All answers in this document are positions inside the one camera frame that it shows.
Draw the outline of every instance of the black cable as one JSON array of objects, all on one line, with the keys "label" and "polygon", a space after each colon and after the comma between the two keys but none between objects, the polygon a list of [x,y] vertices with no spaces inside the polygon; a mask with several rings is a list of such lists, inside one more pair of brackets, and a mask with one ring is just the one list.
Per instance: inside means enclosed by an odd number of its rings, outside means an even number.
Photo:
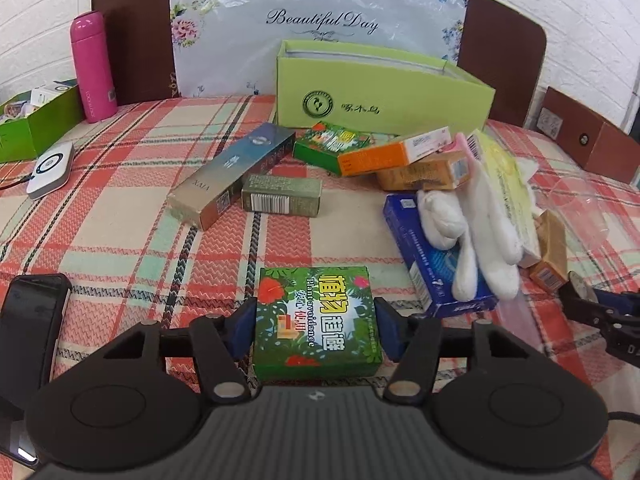
[{"label": "black cable", "polygon": [[640,415],[637,413],[611,412],[609,413],[609,420],[626,420],[627,422],[640,425]]},{"label": "black cable", "polygon": [[19,180],[16,180],[15,182],[12,182],[11,184],[8,184],[7,186],[0,187],[0,191],[4,191],[5,189],[10,189],[12,187],[19,186],[20,184],[24,184],[25,182],[30,181],[32,178],[33,178],[32,174],[25,175],[24,177],[20,178]]}]

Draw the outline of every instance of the green box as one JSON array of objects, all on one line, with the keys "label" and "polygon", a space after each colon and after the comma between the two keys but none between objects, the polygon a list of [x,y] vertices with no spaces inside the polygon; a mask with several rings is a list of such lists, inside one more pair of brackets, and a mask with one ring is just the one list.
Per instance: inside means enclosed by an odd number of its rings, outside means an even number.
[{"label": "green box", "polygon": [[[76,85],[75,80],[63,81]],[[29,100],[31,91],[2,104]],[[60,137],[84,120],[78,86],[67,90],[29,117],[0,124],[0,162],[31,160],[46,152]]]},{"label": "green box", "polygon": [[356,43],[284,40],[277,60],[278,124],[329,121],[362,132],[482,128],[495,90],[448,61]]},{"label": "green box", "polygon": [[262,381],[374,375],[382,350],[367,267],[261,269],[253,364]]},{"label": "green box", "polygon": [[318,216],[322,180],[252,174],[242,187],[245,211],[292,216]]},{"label": "green box", "polygon": [[365,148],[371,141],[370,134],[354,132],[337,124],[320,122],[296,140],[293,156],[307,164],[340,176],[342,172],[338,155]]}]

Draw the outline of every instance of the pink thermos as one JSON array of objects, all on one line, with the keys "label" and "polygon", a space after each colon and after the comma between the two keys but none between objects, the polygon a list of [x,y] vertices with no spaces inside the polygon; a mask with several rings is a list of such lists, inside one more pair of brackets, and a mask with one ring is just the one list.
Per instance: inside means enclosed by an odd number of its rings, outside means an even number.
[{"label": "pink thermos", "polygon": [[96,123],[118,110],[102,14],[80,14],[69,32],[84,114],[89,123]]}]

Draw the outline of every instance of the smartphone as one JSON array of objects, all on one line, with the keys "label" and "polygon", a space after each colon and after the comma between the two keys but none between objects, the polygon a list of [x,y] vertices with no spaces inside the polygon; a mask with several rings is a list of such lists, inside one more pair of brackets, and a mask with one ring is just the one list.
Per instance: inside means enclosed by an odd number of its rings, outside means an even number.
[{"label": "smartphone", "polygon": [[30,468],[38,459],[24,412],[51,378],[70,294],[64,274],[16,276],[0,310],[0,452]]}]

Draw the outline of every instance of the tablecloth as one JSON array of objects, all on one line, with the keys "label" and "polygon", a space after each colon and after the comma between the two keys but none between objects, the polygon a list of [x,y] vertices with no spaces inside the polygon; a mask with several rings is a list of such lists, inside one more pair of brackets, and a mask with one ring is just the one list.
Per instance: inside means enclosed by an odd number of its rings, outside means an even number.
[{"label": "tablecloth", "polygon": [[[229,314],[254,292],[260,266],[364,265],[374,295],[397,308],[416,306],[414,288],[382,217],[385,193],[371,176],[337,178],[287,157],[274,174],[323,181],[315,219],[247,213],[236,203],[200,232],[166,211],[167,192],[238,137],[273,116],[272,96],[175,99],[121,108],[110,120],[67,134],[77,155],[68,184],[39,202],[22,184],[0,192],[0,298],[21,273],[64,272],[73,283],[54,365],[56,376],[143,319],[165,327],[217,312]],[[614,291],[640,286],[640,193],[583,173],[549,139],[490,121],[489,130],[518,156],[535,159],[533,186],[545,194],[561,177],[581,176],[596,189],[609,226],[598,250],[577,251],[570,268],[591,285]],[[32,162],[0,166],[7,184]],[[592,385],[611,411],[640,413],[640,370],[605,353],[597,330],[567,321],[559,301],[526,278],[514,305],[483,314],[503,322],[547,356]],[[466,326],[473,315],[447,320]],[[438,386],[463,373],[447,360]],[[190,360],[171,373],[193,383]],[[392,371],[359,380],[384,385]],[[640,430],[614,422],[594,465],[606,477],[633,478]],[[0,480],[25,470],[0,458]]]}]

